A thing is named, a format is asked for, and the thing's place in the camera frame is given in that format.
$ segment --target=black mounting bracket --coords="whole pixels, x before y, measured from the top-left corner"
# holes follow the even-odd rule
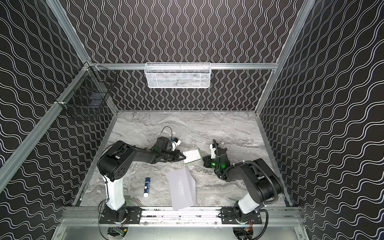
[[[141,219],[142,209],[140,207],[126,207],[125,208],[126,217],[128,221],[125,224],[139,224]],[[116,219],[112,218],[109,214],[106,213],[105,208],[101,214],[100,224],[115,224]]]
[[[236,221],[236,215],[233,207],[222,207],[220,209],[220,218],[222,224],[239,224],[239,222]],[[250,219],[251,218],[253,224],[262,224],[260,213],[254,211],[253,214],[250,215]]]

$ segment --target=aluminum frame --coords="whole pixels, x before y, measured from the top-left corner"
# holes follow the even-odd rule
[[[256,109],[255,109],[257,114],[261,113],[261,110],[263,109],[269,94],[272,92],[273,86],[275,85],[281,71],[283,70],[283,67],[285,66],[285,63],[291,53],[291,50],[295,45],[296,40],[299,37],[299,34],[301,33],[301,30],[304,27],[304,23],[307,20],[308,15],[312,10],[315,1],[316,0],[305,0],[303,2],[303,5],[301,6],[300,11],[297,14],[296,20],[284,44],[283,50],[281,51],[280,56],[278,58],[278,61],[277,61],[278,67],[273,73],[271,73],[270,78],[262,93],[262,96],[259,102],[257,103]]]
[[[67,13],[65,12],[59,0],[46,0],[46,2],[51,8],[61,28],[67,35],[69,42],[72,44],[80,60],[83,63],[91,62],[91,57],[88,55],[87,51],[84,48],[84,45],[81,43],[80,38],[76,33],[76,30],[72,26],[67,16]]]
[[[255,113],[255,117],[256,117],[257,126],[259,127],[260,133],[261,133],[262,138],[263,138],[263,142],[264,142],[266,151],[267,151],[269,159],[270,159],[270,161],[272,163],[272,167],[274,169],[274,172],[275,172],[275,174],[277,175],[278,178],[283,180],[283,177],[281,175],[280,169],[277,166],[277,162],[276,162],[275,156],[273,155],[272,148],[271,148],[271,146],[269,144],[268,137],[266,136],[266,133],[265,133],[265,130],[264,130],[264,127],[263,127],[263,123],[262,123],[262,121],[260,119],[260,116],[257,113]],[[287,191],[287,188],[286,188],[284,182],[283,182],[283,188],[284,188],[284,196],[285,196],[286,200],[288,201],[289,206],[292,206],[292,200],[291,200],[291,197],[288,195],[288,191]]]
[[[60,219],[60,227],[98,227],[98,207],[66,207]],[[248,224],[222,224],[218,217],[221,207],[189,207],[173,211],[172,207],[141,207],[139,224],[124,224],[125,227],[247,227]],[[301,227],[301,212],[297,207],[265,207],[269,213],[268,226]],[[117,226],[115,223],[100,224],[101,227]]]
[[[76,87],[81,77],[88,72],[89,65],[85,63],[83,68],[75,76],[72,82],[64,89],[63,93],[57,98],[58,102],[63,102],[70,92]],[[18,171],[25,159],[29,156],[40,139],[47,132],[54,120],[63,110],[62,106],[54,102],[40,121],[35,125],[27,137],[16,148],[5,164],[0,168],[0,192],[7,186],[13,175]]]
[[[112,130],[113,130],[113,127],[116,123],[117,117],[118,116],[116,114],[112,117],[112,120],[109,123],[109,127],[108,127],[107,131],[105,132],[105,136],[103,137],[103,140],[101,141],[100,147],[97,150],[96,155],[92,160],[91,166],[88,169],[87,175],[85,176],[84,181],[80,186],[79,192],[77,193],[76,198],[74,199],[72,206],[75,206],[77,204],[79,199],[82,197],[84,190],[88,187],[89,181],[91,180],[92,175],[96,169],[97,162],[98,162],[99,158],[101,157],[102,153],[104,152],[105,147],[108,143],[109,136],[112,133]]]
[[[110,70],[144,70],[145,63],[93,63]],[[211,63],[212,70],[277,69],[277,63]]]

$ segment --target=red wire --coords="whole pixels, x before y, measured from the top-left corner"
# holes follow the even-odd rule
[[[249,221],[249,228],[246,230],[246,231],[249,231],[253,228],[253,222],[252,222],[252,218],[250,218],[250,221]]]

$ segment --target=mesh basket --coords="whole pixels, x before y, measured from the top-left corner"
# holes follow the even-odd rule
[[[77,83],[63,103],[67,115],[76,120],[97,120],[106,106],[117,74],[107,68],[93,66]]]
[[[150,88],[209,88],[211,63],[146,63]]]

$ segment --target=black wire basket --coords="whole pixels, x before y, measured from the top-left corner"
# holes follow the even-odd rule
[[[68,116],[77,121],[98,120],[104,112],[103,108],[106,106],[116,78],[115,71],[92,66],[65,101],[59,104],[66,110]]]

